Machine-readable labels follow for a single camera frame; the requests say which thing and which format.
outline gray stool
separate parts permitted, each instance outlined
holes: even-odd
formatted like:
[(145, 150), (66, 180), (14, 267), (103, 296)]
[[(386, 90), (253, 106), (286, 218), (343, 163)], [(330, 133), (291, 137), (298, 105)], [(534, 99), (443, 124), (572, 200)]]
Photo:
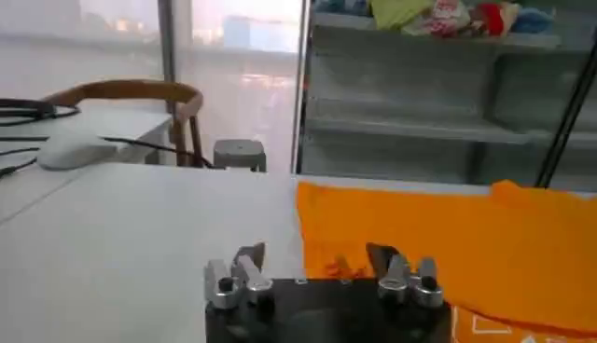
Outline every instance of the gray stool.
[(266, 171), (263, 144), (250, 140), (221, 140), (214, 145), (214, 166), (250, 168), (253, 172)]

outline yellow item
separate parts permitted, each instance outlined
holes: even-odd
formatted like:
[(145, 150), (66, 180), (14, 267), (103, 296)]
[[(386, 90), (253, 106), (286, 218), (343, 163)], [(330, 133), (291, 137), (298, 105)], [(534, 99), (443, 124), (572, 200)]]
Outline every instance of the yellow item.
[(371, 0), (373, 18), (381, 30), (399, 29), (433, 5), (431, 0)]

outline white tabletop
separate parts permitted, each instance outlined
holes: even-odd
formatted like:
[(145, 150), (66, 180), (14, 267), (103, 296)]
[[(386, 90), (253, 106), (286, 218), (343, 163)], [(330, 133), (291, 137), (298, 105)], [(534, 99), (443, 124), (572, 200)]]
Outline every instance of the white tabletop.
[[(78, 130), (102, 136), (116, 136), (152, 143), (161, 142), (161, 134), (170, 123), (166, 113), (131, 109), (85, 109), (74, 117), (47, 120), (18, 127), (0, 127), (2, 136), (48, 136), (66, 130)], [(0, 142), (0, 152), (11, 149), (40, 146), (39, 143)], [(138, 161), (149, 150), (119, 146), (118, 160)], [(0, 168), (16, 165), (35, 156), (35, 153), (0, 157)], [(37, 200), (76, 178), (82, 171), (42, 171), (32, 166), (0, 180), (0, 224), (26, 209)]]
[[(310, 178), (482, 194), (486, 187)], [(265, 241), (265, 273), (301, 277), (296, 179), (107, 164), (0, 226), (6, 342), (203, 342), (202, 268)]]
[(169, 114), (157, 110), (85, 107), (81, 113), (72, 117), (43, 120), (15, 127), (0, 127), (0, 136), (50, 136), (73, 130), (100, 136), (141, 139), (156, 129), (165, 129), (170, 118)]

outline orange fabric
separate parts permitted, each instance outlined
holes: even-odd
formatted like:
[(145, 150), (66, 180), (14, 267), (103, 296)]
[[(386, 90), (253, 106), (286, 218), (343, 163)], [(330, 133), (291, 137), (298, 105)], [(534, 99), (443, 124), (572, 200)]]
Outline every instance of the orange fabric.
[(452, 343), (595, 343), (589, 337), (554, 335), (495, 322), (467, 309), (452, 308)]
[(459, 308), (534, 332), (597, 336), (595, 200), (510, 182), (489, 196), (300, 183), (297, 207), (310, 278), (330, 277), (338, 256), (370, 276), (365, 244), (392, 245), (413, 265), (434, 256)]

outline snack package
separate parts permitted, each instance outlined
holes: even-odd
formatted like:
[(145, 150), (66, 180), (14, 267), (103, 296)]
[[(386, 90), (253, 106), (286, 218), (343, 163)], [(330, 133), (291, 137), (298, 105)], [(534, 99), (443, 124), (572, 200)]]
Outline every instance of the snack package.
[(512, 32), (521, 34), (540, 34), (547, 31), (554, 21), (554, 15), (549, 15), (536, 8), (522, 8), (519, 12)]
[(316, 12), (343, 13), (344, 0), (315, 0), (313, 8)]
[(411, 35), (450, 36), (470, 23), (465, 4), (460, 0), (436, 0), (430, 10), (425, 11), (402, 28)]
[(380, 30), (400, 29), (433, 5), (433, 0), (371, 0), (373, 18)]
[(520, 6), (510, 3), (480, 4), (470, 9), (470, 23), (460, 36), (505, 36), (516, 20)]

